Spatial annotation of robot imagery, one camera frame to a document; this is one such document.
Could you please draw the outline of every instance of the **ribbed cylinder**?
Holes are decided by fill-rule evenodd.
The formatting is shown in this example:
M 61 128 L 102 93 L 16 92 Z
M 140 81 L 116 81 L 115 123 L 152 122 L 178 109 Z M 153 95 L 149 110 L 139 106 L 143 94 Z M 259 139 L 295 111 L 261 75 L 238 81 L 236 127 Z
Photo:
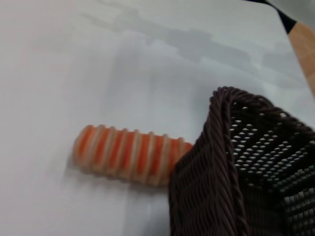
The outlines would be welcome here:
M 191 149 L 183 138 L 116 130 L 104 125 L 86 126 L 73 147 L 73 162 L 98 174 L 166 185 L 175 163 Z

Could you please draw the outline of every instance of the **orange and white striped object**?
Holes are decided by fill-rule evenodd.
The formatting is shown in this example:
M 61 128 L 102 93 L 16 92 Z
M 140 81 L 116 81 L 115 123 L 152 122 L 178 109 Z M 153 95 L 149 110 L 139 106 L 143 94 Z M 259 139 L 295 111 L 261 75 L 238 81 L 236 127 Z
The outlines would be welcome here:
M 183 138 L 170 139 L 166 134 L 88 125 L 75 140 L 73 162 L 97 174 L 167 185 L 175 163 L 191 147 Z

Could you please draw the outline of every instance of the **white table surface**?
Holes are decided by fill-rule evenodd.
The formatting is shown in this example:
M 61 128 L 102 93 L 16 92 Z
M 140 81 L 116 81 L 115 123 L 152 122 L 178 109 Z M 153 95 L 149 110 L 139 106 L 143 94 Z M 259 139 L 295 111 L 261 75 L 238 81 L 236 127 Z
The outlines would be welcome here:
M 165 191 L 70 169 L 72 143 L 90 123 L 193 142 L 208 98 L 225 85 L 315 125 L 313 97 L 271 7 L 1 0 L 0 235 L 167 235 Z

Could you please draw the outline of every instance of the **brown wicker basket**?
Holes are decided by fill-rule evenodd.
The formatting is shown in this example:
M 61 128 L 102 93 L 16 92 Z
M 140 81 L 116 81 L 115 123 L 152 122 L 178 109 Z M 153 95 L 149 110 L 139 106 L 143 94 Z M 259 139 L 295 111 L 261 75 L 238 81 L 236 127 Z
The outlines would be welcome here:
M 262 96 L 214 91 L 200 137 L 171 176 L 171 235 L 315 235 L 314 140 Z

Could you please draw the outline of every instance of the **white countertop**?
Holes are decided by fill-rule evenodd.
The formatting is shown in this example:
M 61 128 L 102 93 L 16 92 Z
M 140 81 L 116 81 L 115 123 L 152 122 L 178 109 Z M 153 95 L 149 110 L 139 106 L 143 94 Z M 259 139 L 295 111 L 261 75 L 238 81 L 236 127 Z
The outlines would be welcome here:
M 296 21 L 315 30 L 315 0 L 268 0 L 272 5 Z
M 315 126 L 277 12 L 234 0 L 0 2 L 0 235 L 159 236 L 163 190 L 67 167 L 87 124 L 193 142 L 219 86 Z

